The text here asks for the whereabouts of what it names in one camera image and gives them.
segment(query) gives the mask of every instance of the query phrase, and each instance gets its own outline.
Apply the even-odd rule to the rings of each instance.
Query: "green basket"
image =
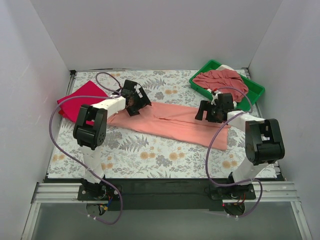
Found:
[[[210,60],[206,65],[204,65],[195,75],[193,75],[192,78],[190,78],[189,83],[191,84],[191,88],[196,90],[201,95],[205,96],[206,98],[212,100],[213,96],[210,92],[208,92],[206,89],[200,87],[199,85],[195,84],[192,80],[200,73],[206,73],[210,70],[216,70],[218,67],[220,67],[222,64],[215,61]],[[252,104],[255,104],[258,98],[265,92],[265,88],[248,78],[240,75],[244,84],[247,85],[249,88],[249,92],[246,94],[246,96],[250,99]],[[243,98],[241,102],[237,103],[236,105],[237,109],[241,109],[243,111],[250,110],[250,104],[248,103],[246,98]]]

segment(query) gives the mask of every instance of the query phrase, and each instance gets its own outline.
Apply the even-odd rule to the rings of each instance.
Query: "white wall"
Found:
[[[313,239],[320,239],[320,1],[284,0],[249,70],[265,86],[265,118],[279,120],[285,159],[279,161],[302,199]]]
[[[69,70],[248,67],[282,0],[31,0]]]
[[[29,0],[0,0],[0,33],[0,239],[19,240],[49,164],[49,116],[70,77]]]

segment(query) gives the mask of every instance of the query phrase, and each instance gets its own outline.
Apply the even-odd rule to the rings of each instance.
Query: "floral pattern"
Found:
[[[155,102],[199,107],[206,99],[191,89],[189,79],[196,70],[126,70],[109,72],[121,84],[126,79],[140,83],[149,99]],[[87,81],[95,82],[97,72],[78,72],[73,92]],[[238,73],[245,75],[244,70]],[[117,83],[104,74],[101,83],[117,89]],[[253,115],[258,116],[254,107]],[[83,160],[80,147],[73,138],[74,124],[63,119],[57,143],[76,158]],[[180,142],[160,136],[142,134],[133,130],[107,126],[107,137],[102,145],[101,164],[107,178],[206,178],[204,146]],[[228,131],[227,150],[212,149],[209,171],[213,178],[227,178],[245,158],[245,135],[237,128]],[[49,178],[82,178],[82,166],[62,154],[57,148],[51,156]],[[260,178],[275,178],[273,165],[258,175]]]

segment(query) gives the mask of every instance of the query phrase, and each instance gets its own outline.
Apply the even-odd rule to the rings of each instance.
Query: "green plastic bin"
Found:
[[[210,70],[216,70],[218,67],[220,67],[222,64],[215,61],[215,60],[210,60],[206,65],[204,65],[193,77],[190,78],[189,83],[191,84],[191,88],[196,90],[198,93],[201,95],[205,96],[206,98],[212,100],[213,96],[210,92],[208,92],[206,89],[198,86],[195,84],[192,80],[200,73],[206,73]],[[265,88],[250,79],[240,75],[243,82],[247,87],[249,88],[249,92],[247,93],[247,97],[250,99],[252,104],[255,104],[258,98],[265,92]],[[250,110],[250,104],[248,103],[246,98],[243,98],[241,102],[237,103],[236,106],[237,109],[241,109],[243,111],[248,111]]]

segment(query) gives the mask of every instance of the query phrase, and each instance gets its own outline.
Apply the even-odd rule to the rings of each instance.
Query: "black clamp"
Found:
[[[78,117],[73,129],[73,137],[82,147],[86,146],[95,150],[102,145],[106,138],[108,111],[87,104],[80,107]]]
[[[210,101],[202,100],[196,120],[202,120],[204,111],[206,111],[205,120],[211,123],[223,123],[228,118],[228,113],[234,110],[234,102],[231,93],[220,93],[218,98],[214,100],[214,104]]]
[[[245,154],[254,166],[273,164],[285,156],[285,146],[276,119],[245,122]]]
[[[151,106],[151,101],[146,92],[141,86],[138,89],[138,83],[135,81],[124,81],[121,96],[125,98],[125,108],[130,116],[138,115],[139,110],[147,105]]]

